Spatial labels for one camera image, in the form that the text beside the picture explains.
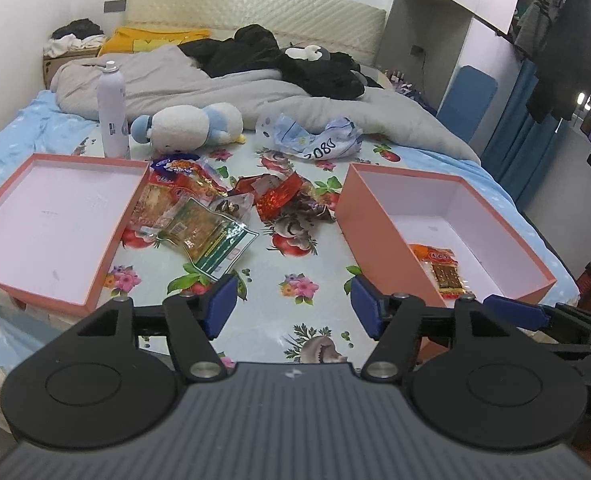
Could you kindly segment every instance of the cream quilted headboard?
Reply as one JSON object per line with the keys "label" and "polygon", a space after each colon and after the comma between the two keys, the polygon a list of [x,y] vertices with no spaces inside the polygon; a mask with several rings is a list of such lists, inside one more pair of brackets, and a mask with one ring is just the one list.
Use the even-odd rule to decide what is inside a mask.
{"label": "cream quilted headboard", "polygon": [[210,28],[223,40],[259,23],[280,44],[319,44],[371,64],[386,12],[351,0],[127,0],[126,24],[148,28]]}

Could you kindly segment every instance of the metal bolt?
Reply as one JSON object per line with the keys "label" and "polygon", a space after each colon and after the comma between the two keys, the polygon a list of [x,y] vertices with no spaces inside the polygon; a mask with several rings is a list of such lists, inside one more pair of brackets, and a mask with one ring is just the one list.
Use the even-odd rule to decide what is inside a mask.
{"label": "metal bolt", "polygon": [[389,379],[398,373],[398,367],[388,361],[376,361],[367,367],[367,373],[376,379]]}
{"label": "metal bolt", "polygon": [[198,361],[191,368],[191,375],[199,377],[201,379],[213,379],[220,374],[222,368],[217,363],[210,361]]}

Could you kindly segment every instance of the blue curtain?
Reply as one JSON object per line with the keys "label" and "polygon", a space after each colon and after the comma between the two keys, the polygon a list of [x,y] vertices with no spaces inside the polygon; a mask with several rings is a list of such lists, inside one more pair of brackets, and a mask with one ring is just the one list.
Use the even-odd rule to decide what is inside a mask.
{"label": "blue curtain", "polygon": [[520,74],[502,113],[498,126],[482,153],[482,168],[511,195],[522,210],[533,198],[567,127],[551,115],[542,124],[536,123],[527,110],[527,101],[537,83],[535,65],[522,63]]}

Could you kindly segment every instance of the open box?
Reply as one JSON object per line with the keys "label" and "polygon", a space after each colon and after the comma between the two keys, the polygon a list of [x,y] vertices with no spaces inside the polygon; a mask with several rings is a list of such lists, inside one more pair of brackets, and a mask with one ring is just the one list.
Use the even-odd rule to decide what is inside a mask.
{"label": "open box", "polygon": [[409,244],[450,249],[479,301],[491,294],[536,304],[556,279],[524,239],[463,178],[352,164],[336,218],[365,276],[384,294],[443,300]]}
{"label": "open box", "polygon": [[86,316],[149,172],[147,162],[34,154],[0,187],[0,287]]}

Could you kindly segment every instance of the gray blanket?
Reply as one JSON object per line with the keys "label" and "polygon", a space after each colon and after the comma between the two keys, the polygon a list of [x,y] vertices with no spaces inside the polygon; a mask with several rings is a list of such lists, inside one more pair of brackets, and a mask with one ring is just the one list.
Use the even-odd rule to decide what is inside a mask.
{"label": "gray blanket", "polygon": [[280,80],[277,70],[256,70],[210,78],[174,45],[139,54],[106,54],[74,60],[56,73],[51,83],[60,108],[85,119],[98,120],[97,67],[115,60],[126,81],[128,120],[154,115],[175,105],[205,107],[231,103],[242,113],[244,127],[255,130],[258,117],[279,110],[312,134],[326,124],[348,117],[365,134],[385,134],[402,146],[444,153],[480,163],[463,140],[416,102],[390,90],[367,88],[357,101],[310,97],[299,86]]}

